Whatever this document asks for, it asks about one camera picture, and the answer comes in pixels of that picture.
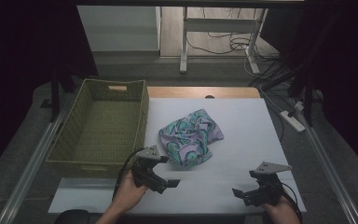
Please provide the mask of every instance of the forearm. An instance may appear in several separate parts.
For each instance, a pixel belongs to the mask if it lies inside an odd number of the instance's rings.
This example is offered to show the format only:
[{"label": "forearm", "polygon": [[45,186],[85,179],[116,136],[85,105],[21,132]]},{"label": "forearm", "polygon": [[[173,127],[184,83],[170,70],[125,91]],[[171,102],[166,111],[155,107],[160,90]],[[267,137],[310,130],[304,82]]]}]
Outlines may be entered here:
[{"label": "forearm", "polygon": [[117,208],[114,204],[111,204],[96,224],[115,224],[123,214],[123,211]]},{"label": "forearm", "polygon": [[289,202],[283,202],[280,207],[266,209],[274,224],[299,224],[297,214]]}]

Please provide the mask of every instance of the hand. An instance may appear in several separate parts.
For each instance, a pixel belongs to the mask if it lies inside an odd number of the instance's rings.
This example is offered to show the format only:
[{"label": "hand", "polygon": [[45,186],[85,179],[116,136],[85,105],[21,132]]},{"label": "hand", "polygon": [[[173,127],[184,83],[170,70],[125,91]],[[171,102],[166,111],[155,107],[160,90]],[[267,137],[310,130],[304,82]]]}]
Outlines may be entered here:
[{"label": "hand", "polygon": [[115,199],[98,220],[97,224],[115,223],[121,215],[141,201],[142,196],[144,196],[147,190],[148,187],[145,185],[137,188],[133,182],[132,171],[128,171],[121,180]]},{"label": "hand", "polygon": [[261,205],[268,212],[274,224],[299,224],[297,214],[291,203],[281,196],[277,205],[272,206],[269,203]]}]

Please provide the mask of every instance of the white surface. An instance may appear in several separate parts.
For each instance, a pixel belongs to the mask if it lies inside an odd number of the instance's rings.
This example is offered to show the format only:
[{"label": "white surface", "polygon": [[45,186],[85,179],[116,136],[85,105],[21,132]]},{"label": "white surface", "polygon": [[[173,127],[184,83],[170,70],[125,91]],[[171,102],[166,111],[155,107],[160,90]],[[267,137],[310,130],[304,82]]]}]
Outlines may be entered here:
[{"label": "white surface", "polygon": [[92,51],[159,50],[159,7],[78,6]]},{"label": "white surface", "polygon": [[[204,108],[220,126],[225,139],[209,145],[213,156],[191,169],[158,164],[154,171],[165,179],[181,179],[176,189],[163,194],[149,190],[129,213],[136,215],[252,214],[260,208],[245,206],[232,188],[257,189],[249,175],[262,161],[287,164],[272,121],[262,99],[150,99],[145,145],[157,144],[167,155],[158,131],[174,120]],[[305,211],[290,171],[279,173],[280,180],[295,190],[300,210]],[[110,204],[115,180],[62,179],[50,213],[86,209],[102,213]]]}]

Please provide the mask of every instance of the wicker basket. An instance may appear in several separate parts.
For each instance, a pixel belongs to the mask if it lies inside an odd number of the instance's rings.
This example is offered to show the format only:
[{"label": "wicker basket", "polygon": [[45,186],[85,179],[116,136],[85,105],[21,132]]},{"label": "wicker basket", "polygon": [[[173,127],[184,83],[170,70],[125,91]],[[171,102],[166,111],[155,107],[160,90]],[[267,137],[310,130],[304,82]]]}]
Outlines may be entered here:
[{"label": "wicker basket", "polygon": [[144,147],[148,106],[145,81],[85,79],[47,163],[62,177],[117,177]]}]

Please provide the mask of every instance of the gray floor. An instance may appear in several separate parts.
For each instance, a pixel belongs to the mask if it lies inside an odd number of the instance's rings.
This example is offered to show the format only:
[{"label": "gray floor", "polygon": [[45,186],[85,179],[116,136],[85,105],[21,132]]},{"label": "gray floor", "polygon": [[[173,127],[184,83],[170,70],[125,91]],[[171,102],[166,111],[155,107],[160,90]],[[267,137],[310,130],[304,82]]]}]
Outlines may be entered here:
[{"label": "gray floor", "polygon": [[[179,74],[179,59],[115,58],[97,55],[96,63],[101,78],[121,81],[146,79],[150,86],[244,87],[254,79],[244,71],[241,59],[191,59],[186,75]],[[261,63],[261,70],[268,65],[269,63]],[[274,90],[288,100],[285,89],[287,86],[280,85]],[[271,93],[268,93],[268,96],[277,106],[290,109],[282,98]],[[43,100],[48,98],[48,84],[34,91],[34,103],[0,159],[0,212],[48,125],[50,111],[48,108],[40,108]],[[287,160],[294,167],[293,175],[308,210],[303,214],[304,223],[349,223],[307,136],[295,132],[287,123],[282,126],[272,110],[269,112],[277,135],[283,130],[282,148]],[[324,119],[321,104],[313,105],[312,119],[314,129],[358,207],[358,158]],[[56,216],[48,215],[47,211],[59,181],[59,175],[46,164],[42,164],[14,223],[53,223]],[[181,223],[194,223],[191,220]],[[217,220],[209,220],[208,223],[211,222],[221,223]],[[247,217],[245,223],[261,223],[261,218]]]}]

